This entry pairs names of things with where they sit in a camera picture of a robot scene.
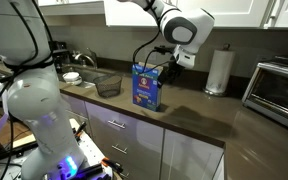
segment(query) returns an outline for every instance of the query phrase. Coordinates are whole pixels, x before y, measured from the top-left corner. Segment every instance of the wall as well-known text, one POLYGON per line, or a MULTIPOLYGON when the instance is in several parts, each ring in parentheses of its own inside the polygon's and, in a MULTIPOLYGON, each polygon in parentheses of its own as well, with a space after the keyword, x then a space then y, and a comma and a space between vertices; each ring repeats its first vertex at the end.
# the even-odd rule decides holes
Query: wall
MULTIPOLYGON (((89 47, 99 57, 131 61, 134 50, 156 34, 154 28, 107 27, 104 15, 68 18, 70 26, 50 27, 54 39, 66 41, 71 50, 87 52, 89 47)), ((288 54, 288 31, 215 29, 200 48, 194 70, 208 72, 214 50, 221 49, 224 43, 230 43, 237 52, 232 74, 250 77, 258 55, 288 54)), ((148 48, 158 45, 170 44, 160 36, 148 48)), ((144 61, 146 54, 141 51, 137 60, 144 61)), ((151 63, 165 62, 169 57, 157 55, 157 60, 151 63)))

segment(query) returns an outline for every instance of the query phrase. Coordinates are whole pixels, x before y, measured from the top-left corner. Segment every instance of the dark countertop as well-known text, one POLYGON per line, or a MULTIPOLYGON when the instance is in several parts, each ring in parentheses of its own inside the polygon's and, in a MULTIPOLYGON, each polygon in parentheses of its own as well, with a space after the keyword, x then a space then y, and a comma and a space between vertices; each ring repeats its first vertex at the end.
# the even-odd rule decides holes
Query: dark countertop
MULTIPOLYGON (((0 64, 0 72, 10 71, 0 64)), ((165 85, 162 112, 132 104, 131 78, 124 77, 122 93, 103 99, 96 89, 60 82, 62 93, 156 124, 217 146, 225 142, 228 180, 288 179, 288 129, 242 106, 235 98, 165 85)))

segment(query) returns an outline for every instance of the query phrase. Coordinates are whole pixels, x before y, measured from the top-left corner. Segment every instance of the faucet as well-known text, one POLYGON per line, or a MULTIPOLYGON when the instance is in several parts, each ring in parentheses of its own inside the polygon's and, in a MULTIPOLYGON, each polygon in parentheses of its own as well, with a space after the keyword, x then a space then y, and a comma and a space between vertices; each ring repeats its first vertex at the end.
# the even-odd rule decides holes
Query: faucet
POLYGON ((82 66, 87 67, 85 59, 87 59, 93 66, 94 69, 97 69, 97 59, 96 59, 96 53, 94 53, 93 51, 91 51, 89 48, 87 48, 87 50, 89 50, 91 52, 91 56, 87 55, 87 54, 83 54, 83 53, 78 53, 74 59, 76 61, 81 61, 82 66))

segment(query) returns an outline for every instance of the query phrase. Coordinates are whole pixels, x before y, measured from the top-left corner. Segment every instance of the blue cereal box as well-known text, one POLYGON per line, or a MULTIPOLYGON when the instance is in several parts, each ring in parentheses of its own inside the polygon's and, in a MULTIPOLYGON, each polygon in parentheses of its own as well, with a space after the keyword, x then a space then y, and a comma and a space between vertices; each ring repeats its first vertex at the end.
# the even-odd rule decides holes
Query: blue cereal box
POLYGON ((157 87, 157 78, 160 69, 153 69, 147 73, 139 74, 143 66, 136 64, 132 68, 133 77, 133 103, 152 111, 158 111, 161 102, 161 89, 157 87))

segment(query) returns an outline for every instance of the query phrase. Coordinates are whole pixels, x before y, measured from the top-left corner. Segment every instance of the paper towel holder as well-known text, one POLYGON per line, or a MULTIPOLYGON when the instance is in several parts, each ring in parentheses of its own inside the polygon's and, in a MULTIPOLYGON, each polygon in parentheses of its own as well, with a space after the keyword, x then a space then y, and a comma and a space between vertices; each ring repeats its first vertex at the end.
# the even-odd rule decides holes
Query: paper towel holder
MULTIPOLYGON (((223 45, 223 48, 222 48, 222 51, 229 51, 229 48, 231 47, 231 44, 229 43, 225 43, 223 45)), ((209 89, 207 89, 207 87, 204 87, 203 88, 203 91, 206 93, 206 94, 209 94, 211 96, 218 96, 218 97, 223 97, 223 96, 226 96, 226 90, 224 92, 214 92, 214 91, 211 91, 209 89)))

